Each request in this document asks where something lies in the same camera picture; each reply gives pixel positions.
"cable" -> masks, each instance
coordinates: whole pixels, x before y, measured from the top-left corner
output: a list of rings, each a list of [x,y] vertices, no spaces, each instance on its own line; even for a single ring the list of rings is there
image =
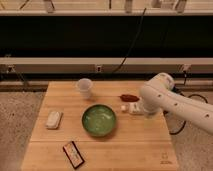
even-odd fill
[[[200,95],[200,94],[190,94],[188,97],[189,98],[191,98],[191,97],[200,97],[201,99],[203,99],[205,101],[205,103],[209,103],[207,98],[202,96],[202,95]]]
[[[8,69],[9,69],[8,73],[14,72],[16,74],[16,76],[18,77],[18,79],[23,82],[23,86],[24,86],[23,91],[25,91],[26,87],[29,86],[29,83],[24,78],[24,76],[21,73],[17,72],[17,70],[15,69],[15,66],[12,66],[12,68],[8,68]]]
[[[109,9],[112,9],[112,0],[109,0]]]
[[[3,10],[5,10],[5,6],[4,6],[4,4],[2,3],[1,0],[0,0],[0,6],[2,7]]]
[[[186,126],[186,121],[183,121],[183,124],[182,126],[180,127],[180,129],[176,132],[169,132],[170,135],[178,135],[179,133],[181,133],[183,131],[183,129],[185,128]]]
[[[183,81],[183,85],[186,85],[186,81],[187,81],[187,72],[183,71],[184,74],[184,81]]]
[[[30,0],[25,0],[25,2],[20,6],[19,10],[23,9]]]
[[[144,15],[145,15],[145,13],[146,13],[146,8],[144,8],[144,10],[143,10],[143,13],[142,13],[142,15],[141,15],[141,19],[140,19],[140,22],[139,22],[139,26],[138,26],[137,33],[136,33],[136,35],[135,35],[135,38],[134,38],[133,41],[132,41],[132,44],[131,44],[130,47],[129,47],[129,50],[127,51],[126,55],[124,56],[124,59],[123,59],[123,61],[121,62],[121,64],[120,64],[117,68],[115,68],[115,69],[111,72],[111,74],[114,74],[114,73],[116,73],[118,70],[121,69],[121,67],[122,67],[123,64],[125,63],[127,57],[128,57],[128,56],[130,55],[130,53],[132,52],[132,49],[134,48],[135,43],[137,42],[137,39],[138,39],[138,37],[139,37],[139,35],[140,35],[140,33],[141,33],[141,29],[142,29],[142,25],[143,25],[143,20],[144,20]]]
[[[0,81],[2,81],[4,79],[3,74],[1,72],[1,68],[0,68]]]
[[[171,23],[171,19],[170,19],[170,17],[168,17],[168,22],[167,22],[167,25],[166,25],[166,31],[164,32],[164,35],[163,35],[161,48],[165,47],[166,38],[167,38],[169,30],[170,30],[169,29],[170,28],[170,23]]]
[[[177,89],[176,87],[174,87],[173,91],[175,93],[178,93],[178,94],[184,96],[184,94],[179,89]],[[188,96],[188,98],[191,98],[191,97],[200,97],[200,98],[202,98],[205,101],[205,103],[208,103],[207,98],[205,98],[204,96],[202,96],[200,94],[190,94]],[[175,131],[175,132],[169,132],[169,134],[170,135],[178,135],[179,133],[181,133],[183,131],[183,129],[185,128],[185,126],[186,126],[186,121],[183,121],[182,126],[177,131]]]

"wooden table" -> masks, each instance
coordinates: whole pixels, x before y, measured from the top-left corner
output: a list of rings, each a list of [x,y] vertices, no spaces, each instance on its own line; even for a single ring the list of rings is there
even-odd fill
[[[121,94],[138,95],[142,81],[94,81],[93,98],[83,100],[76,82],[51,82],[43,100],[22,171],[74,170],[62,147],[75,141],[85,163],[82,171],[168,171],[178,164],[162,112],[152,118],[122,113]],[[110,106],[117,116],[116,129],[107,137],[93,138],[82,127],[81,117],[94,104]],[[64,113],[58,130],[47,130],[51,110]]]

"shelf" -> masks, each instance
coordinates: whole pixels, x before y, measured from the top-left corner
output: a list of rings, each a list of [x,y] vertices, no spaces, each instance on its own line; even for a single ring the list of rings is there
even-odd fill
[[[152,8],[151,0],[132,0],[132,12],[126,13],[126,0],[52,0],[51,15],[212,15],[213,0],[187,0],[185,11],[178,13],[168,4],[175,0],[164,0],[161,8]],[[44,0],[0,0],[0,15],[46,15]]]

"small box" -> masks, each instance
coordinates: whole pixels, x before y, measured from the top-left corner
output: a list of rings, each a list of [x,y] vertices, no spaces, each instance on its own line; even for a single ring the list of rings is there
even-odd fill
[[[78,151],[74,141],[71,141],[68,144],[64,145],[63,150],[74,169],[77,169],[84,163],[84,159]]]

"black wall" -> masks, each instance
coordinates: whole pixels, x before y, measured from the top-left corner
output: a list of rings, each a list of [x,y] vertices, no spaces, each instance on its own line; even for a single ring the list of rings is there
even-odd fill
[[[0,56],[123,57],[133,16],[0,17]],[[146,16],[134,57],[213,57],[213,17]]]

